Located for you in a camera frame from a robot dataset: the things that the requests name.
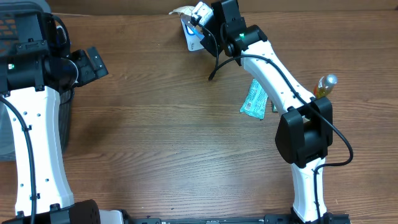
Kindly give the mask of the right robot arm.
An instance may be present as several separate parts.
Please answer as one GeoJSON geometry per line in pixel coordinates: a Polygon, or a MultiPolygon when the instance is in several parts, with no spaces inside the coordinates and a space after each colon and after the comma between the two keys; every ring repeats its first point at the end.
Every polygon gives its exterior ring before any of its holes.
{"type": "Polygon", "coordinates": [[[257,25],[247,26],[237,1],[199,2],[182,21],[214,57],[224,52],[249,72],[268,94],[280,116],[276,147],[290,164],[294,183],[291,215],[268,221],[333,223],[323,199],[323,167],[333,142],[332,105],[303,87],[277,58],[257,25]]]}

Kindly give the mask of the small teal box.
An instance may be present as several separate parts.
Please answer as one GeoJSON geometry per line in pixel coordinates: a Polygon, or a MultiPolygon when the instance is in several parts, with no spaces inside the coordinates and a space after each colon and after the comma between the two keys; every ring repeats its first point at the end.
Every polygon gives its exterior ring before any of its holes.
{"type": "Polygon", "coordinates": [[[277,112],[277,108],[276,105],[272,102],[272,112],[276,113],[277,112]]]}

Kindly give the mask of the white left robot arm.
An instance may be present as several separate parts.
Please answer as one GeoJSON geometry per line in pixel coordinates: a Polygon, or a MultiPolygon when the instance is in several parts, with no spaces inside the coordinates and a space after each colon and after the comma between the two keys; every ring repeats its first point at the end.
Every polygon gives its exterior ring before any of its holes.
{"type": "Polygon", "coordinates": [[[108,74],[96,48],[71,51],[62,20],[49,12],[12,9],[18,41],[1,57],[1,102],[11,120],[17,164],[13,223],[125,223],[119,210],[76,202],[63,165],[59,132],[62,93],[108,74]]]}

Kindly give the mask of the yellow oil bottle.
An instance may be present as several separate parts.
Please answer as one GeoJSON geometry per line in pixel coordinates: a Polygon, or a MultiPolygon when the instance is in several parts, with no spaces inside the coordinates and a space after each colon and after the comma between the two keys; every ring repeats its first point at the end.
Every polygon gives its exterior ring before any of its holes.
{"type": "Polygon", "coordinates": [[[318,84],[313,90],[313,94],[316,98],[322,98],[331,93],[332,89],[338,83],[338,78],[335,74],[329,74],[321,77],[318,84]]]}

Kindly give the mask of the teal snack packet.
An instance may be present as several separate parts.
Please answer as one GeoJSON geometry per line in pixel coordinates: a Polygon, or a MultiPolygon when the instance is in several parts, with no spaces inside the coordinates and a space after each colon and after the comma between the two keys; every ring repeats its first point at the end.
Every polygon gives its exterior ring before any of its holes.
{"type": "Polygon", "coordinates": [[[262,120],[264,119],[266,112],[267,99],[267,93],[264,91],[260,83],[254,79],[239,112],[262,120]]]}

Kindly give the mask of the beige Pantree snack pouch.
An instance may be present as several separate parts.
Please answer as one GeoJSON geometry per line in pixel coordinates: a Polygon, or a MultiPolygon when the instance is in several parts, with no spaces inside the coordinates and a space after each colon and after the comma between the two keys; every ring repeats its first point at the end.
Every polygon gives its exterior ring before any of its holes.
{"type": "Polygon", "coordinates": [[[174,9],[173,11],[169,12],[169,15],[171,14],[177,14],[180,18],[180,20],[186,24],[189,25],[192,23],[192,11],[194,10],[194,6],[182,6],[174,9]]]}

